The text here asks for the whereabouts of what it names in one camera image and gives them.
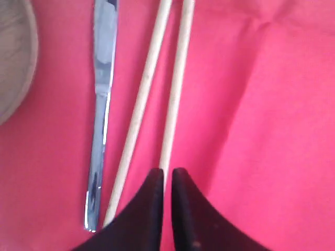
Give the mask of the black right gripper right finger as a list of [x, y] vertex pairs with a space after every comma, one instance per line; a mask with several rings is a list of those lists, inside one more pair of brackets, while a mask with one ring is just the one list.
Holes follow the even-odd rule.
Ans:
[[171, 215], [176, 250], [268, 250], [224, 218], [184, 168], [172, 172]]

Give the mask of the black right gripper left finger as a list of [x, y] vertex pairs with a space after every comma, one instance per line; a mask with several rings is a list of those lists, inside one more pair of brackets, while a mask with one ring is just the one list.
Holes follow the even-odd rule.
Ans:
[[159, 250], [163, 221], [163, 170], [153, 168], [111, 223], [74, 250]]

